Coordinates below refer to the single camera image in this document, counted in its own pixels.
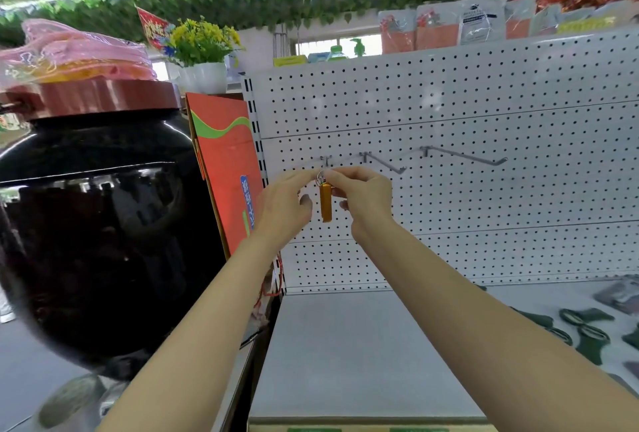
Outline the person's right forearm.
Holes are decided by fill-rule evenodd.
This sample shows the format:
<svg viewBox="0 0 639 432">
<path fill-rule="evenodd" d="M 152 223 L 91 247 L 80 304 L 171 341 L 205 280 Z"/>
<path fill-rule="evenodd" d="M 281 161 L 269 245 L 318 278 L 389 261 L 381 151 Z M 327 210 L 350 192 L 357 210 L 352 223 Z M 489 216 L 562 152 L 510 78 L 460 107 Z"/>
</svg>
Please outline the person's right forearm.
<svg viewBox="0 0 639 432">
<path fill-rule="evenodd" d="M 352 233 L 499 432 L 639 432 L 639 399 L 392 216 L 354 217 Z"/>
</svg>

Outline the white pegboard shelf unit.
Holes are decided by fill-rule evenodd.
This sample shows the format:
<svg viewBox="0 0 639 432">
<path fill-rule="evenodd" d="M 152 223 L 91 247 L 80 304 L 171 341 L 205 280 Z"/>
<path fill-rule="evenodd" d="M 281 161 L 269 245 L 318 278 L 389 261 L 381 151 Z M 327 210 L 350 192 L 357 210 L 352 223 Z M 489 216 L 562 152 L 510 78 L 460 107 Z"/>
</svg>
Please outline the white pegboard shelf unit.
<svg viewBox="0 0 639 432">
<path fill-rule="evenodd" d="M 639 394 L 596 302 L 639 274 L 639 26 L 255 72 L 244 81 L 268 178 L 321 164 L 392 180 L 395 220 L 473 283 L 547 315 L 615 317 L 601 369 Z M 420 146 L 508 161 L 490 166 Z M 362 161 L 372 152 L 395 167 Z M 333 203 L 282 251 L 286 294 L 247 432 L 492 432 Z"/>
</svg>

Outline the person's right hand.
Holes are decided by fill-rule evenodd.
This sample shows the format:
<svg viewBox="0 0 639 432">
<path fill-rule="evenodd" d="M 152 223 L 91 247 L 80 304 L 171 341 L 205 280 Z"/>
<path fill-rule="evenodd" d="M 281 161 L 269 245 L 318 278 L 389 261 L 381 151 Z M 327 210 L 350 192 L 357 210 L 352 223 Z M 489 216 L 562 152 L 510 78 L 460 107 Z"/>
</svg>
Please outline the person's right hand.
<svg viewBox="0 0 639 432">
<path fill-rule="evenodd" d="M 352 218 L 351 233 L 357 243 L 365 242 L 376 228 L 392 220 L 392 182 L 386 176 L 363 166 L 324 170 L 329 183 L 359 181 L 361 190 L 354 198 L 341 198 L 340 206 Z"/>
</svg>

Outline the pink plastic bags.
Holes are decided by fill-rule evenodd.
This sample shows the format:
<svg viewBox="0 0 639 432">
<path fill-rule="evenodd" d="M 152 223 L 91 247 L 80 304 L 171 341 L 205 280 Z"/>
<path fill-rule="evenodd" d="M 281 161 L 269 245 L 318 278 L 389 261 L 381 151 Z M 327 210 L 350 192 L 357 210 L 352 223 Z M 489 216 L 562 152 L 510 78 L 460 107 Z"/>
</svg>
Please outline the pink plastic bags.
<svg viewBox="0 0 639 432">
<path fill-rule="evenodd" d="M 25 44 L 0 50 L 0 91 L 28 83 L 157 79 L 146 46 L 46 19 L 21 24 Z"/>
</svg>

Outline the orange cardboard box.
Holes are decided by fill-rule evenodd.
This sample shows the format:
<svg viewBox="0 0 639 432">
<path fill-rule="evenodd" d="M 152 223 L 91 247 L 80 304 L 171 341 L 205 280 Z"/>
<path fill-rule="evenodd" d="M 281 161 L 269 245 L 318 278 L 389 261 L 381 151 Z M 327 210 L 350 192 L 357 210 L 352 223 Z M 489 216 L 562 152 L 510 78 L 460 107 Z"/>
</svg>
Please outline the orange cardboard box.
<svg viewBox="0 0 639 432">
<path fill-rule="evenodd" d="M 206 180 L 226 258 L 254 230 L 263 190 L 253 126 L 245 101 L 185 94 L 194 149 Z"/>
</svg>

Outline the large black glass jar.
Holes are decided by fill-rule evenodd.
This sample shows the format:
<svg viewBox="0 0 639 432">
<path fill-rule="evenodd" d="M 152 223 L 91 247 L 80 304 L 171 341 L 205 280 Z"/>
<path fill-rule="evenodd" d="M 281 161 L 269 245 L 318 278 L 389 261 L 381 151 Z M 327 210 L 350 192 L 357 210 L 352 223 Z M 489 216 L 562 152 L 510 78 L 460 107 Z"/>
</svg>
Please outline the large black glass jar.
<svg viewBox="0 0 639 432">
<path fill-rule="evenodd" d="M 0 285 L 54 353 L 130 381 L 226 263 L 179 109 L 43 118 L 0 150 Z"/>
</svg>

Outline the copper jar lid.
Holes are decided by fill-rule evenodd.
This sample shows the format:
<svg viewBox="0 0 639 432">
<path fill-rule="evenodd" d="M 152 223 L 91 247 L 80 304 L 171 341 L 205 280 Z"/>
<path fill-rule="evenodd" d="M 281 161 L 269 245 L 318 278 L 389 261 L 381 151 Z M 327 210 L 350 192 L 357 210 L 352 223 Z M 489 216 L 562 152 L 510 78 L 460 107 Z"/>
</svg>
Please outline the copper jar lid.
<svg viewBox="0 0 639 432">
<path fill-rule="evenodd" d="M 0 91 L 0 114 L 20 114 L 26 121 L 180 108 L 180 91 L 167 81 L 94 78 L 33 82 Z"/>
</svg>

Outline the long metal pegboard hook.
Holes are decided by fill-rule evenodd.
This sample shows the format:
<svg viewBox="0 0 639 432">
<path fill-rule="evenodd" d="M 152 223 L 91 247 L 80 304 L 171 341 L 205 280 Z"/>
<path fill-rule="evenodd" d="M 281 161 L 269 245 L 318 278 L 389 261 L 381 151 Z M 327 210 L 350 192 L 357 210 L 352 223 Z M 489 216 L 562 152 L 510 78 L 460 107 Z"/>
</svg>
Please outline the long metal pegboard hook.
<svg viewBox="0 0 639 432">
<path fill-rule="evenodd" d="M 459 157 L 462 159 L 466 159 L 469 161 L 473 161 L 473 162 L 479 162 L 482 164 L 487 164 L 490 166 L 500 166 L 504 163 L 506 163 L 508 161 L 507 157 L 501 158 L 499 160 L 489 160 L 489 159 L 485 159 L 485 158 L 481 158 L 481 157 L 477 157 L 477 156 L 473 156 L 470 154 L 464 154 L 464 153 L 460 153 L 460 152 L 456 152 L 453 150 L 449 150 L 449 149 L 444 149 L 441 147 L 437 147 L 437 146 L 420 146 L 419 150 L 423 153 L 424 157 L 427 157 L 429 155 L 430 152 L 439 152 L 442 154 L 447 154 L 447 155 L 452 155 L 455 157 Z"/>
</svg>

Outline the red and white packet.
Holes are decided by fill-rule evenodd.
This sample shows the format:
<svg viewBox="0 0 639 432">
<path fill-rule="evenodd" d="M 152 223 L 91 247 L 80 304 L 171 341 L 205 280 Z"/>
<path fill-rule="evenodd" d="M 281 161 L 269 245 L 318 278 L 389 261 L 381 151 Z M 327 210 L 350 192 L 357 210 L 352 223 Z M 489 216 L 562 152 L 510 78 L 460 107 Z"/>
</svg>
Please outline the red and white packet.
<svg viewBox="0 0 639 432">
<path fill-rule="evenodd" d="M 506 39 L 528 38 L 537 10 L 536 0 L 509 0 L 505 4 Z"/>
</svg>

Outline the person's left hand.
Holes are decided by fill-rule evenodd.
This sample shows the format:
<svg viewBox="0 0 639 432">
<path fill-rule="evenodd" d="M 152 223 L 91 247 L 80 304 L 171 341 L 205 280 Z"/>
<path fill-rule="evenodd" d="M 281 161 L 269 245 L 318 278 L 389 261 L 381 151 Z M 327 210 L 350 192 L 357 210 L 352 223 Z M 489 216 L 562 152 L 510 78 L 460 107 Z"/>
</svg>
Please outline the person's left hand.
<svg viewBox="0 0 639 432">
<path fill-rule="evenodd" d="M 313 168 L 286 171 L 261 193 L 254 235 L 268 256 L 274 257 L 311 221 L 313 202 L 300 192 L 317 174 Z"/>
</svg>

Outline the person's left forearm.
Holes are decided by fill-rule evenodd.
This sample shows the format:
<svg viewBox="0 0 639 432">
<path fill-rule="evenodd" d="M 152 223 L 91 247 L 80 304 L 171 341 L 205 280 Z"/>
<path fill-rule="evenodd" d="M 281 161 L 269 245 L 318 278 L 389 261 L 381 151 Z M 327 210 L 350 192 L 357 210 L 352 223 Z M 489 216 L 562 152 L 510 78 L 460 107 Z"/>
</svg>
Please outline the person's left forearm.
<svg viewBox="0 0 639 432">
<path fill-rule="evenodd" d="M 240 245 L 96 432 L 211 432 L 267 271 L 283 244 Z"/>
</svg>

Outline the gold metal keychain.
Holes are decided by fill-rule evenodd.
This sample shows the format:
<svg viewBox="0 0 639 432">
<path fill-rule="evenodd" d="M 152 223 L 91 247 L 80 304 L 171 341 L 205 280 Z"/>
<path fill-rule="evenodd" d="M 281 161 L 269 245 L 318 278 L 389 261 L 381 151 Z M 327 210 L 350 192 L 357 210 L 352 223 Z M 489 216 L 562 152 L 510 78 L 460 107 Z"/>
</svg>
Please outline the gold metal keychain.
<svg viewBox="0 0 639 432">
<path fill-rule="evenodd" d="M 327 181 L 324 170 L 321 170 L 316 176 L 316 187 L 318 189 L 320 200 L 320 212 L 323 223 L 332 220 L 332 185 Z"/>
</svg>

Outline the red paper flag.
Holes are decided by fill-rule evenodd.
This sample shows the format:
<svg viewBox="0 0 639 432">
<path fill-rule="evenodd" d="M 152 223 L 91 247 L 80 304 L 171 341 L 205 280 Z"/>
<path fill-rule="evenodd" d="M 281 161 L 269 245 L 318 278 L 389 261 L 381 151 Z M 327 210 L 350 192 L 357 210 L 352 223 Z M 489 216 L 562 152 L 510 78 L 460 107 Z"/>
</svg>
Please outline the red paper flag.
<svg viewBox="0 0 639 432">
<path fill-rule="evenodd" d="M 135 8 L 146 40 L 157 51 L 164 53 L 166 47 L 169 45 L 170 35 L 174 29 L 174 25 L 138 6 L 135 6 Z"/>
</svg>

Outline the yellow flowers in white pot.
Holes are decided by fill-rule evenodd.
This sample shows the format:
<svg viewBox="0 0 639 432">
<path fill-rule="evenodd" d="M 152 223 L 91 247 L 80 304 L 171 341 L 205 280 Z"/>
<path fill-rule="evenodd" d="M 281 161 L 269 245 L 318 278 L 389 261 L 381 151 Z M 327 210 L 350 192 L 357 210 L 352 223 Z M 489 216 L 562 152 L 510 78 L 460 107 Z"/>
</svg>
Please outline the yellow flowers in white pot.
<svg viewBox="0 0 639 432">
<path fill-rule="evenodd" d="M 200 19 L 180 20 L 169 32 L 166 55 L 177 65 L 176 84 L 183 93 L 223 95 L 228 90 L 226 59 L 244 51 L 240 36 L 230 26 Z"/>
</svg>

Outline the grey packet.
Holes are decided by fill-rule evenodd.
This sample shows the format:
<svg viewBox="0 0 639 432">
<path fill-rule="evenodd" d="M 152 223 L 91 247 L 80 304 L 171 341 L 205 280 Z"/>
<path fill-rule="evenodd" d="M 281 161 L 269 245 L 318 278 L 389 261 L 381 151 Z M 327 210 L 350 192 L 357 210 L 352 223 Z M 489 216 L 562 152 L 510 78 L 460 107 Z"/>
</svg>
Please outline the grey packet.
<svg viewBox="0 0 639 432">
<path fill-rule="evenodd" d="M 628 275 L 593 295 L 601 304 L 639 316 L 639 275 Z"/>
</svg>

